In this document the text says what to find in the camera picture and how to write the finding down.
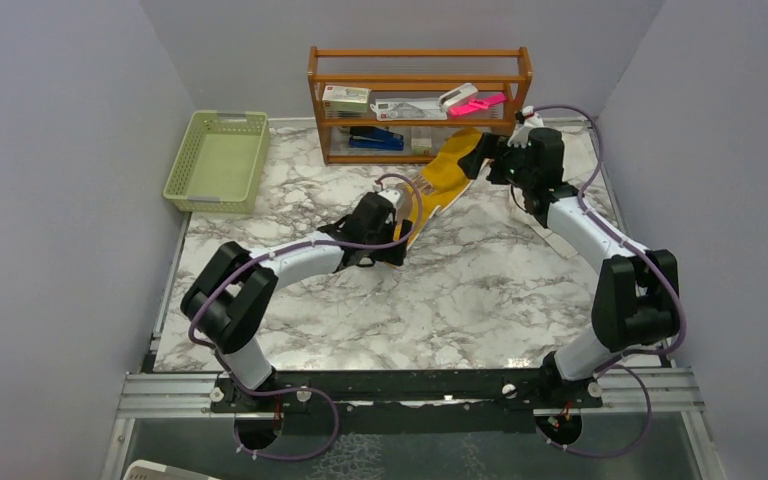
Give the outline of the yellow brown bear towel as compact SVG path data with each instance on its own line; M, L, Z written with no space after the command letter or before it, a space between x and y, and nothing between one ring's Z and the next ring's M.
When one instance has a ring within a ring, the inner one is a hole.
M423 207L414 202L410 186L402 181L390 190L398 190L402 204L397 208L396 222L409 220L417 229L409 236L409 250L435 216L445 213L472 185L458 166L458 161L478 145L482 132L475 128L463 128L446 140L436 157L411 178L419 189Z

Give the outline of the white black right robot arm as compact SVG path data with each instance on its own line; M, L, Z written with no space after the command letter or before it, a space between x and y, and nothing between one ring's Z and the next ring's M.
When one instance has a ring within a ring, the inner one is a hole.
M470 180L488 165L488 182L520 190L525 211L597 273L589 327L547 354L540 367L537 393L552 407L564 405L621 358L666 355L686 334L676 257L649 250L609 224L564 180L564 154L561 133L539 127L518 139L484 133L458 161Z

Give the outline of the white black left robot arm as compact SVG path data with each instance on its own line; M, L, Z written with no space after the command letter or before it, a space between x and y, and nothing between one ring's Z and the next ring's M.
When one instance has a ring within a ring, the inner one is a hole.
M190 332L237 380L236 396L258 411L273 401L275 369L256 334L276 291L303 280L379 262L402 265L413 228L397 213L407 193L365 194L354 210L306 237L271 248L221 245L180 303Z

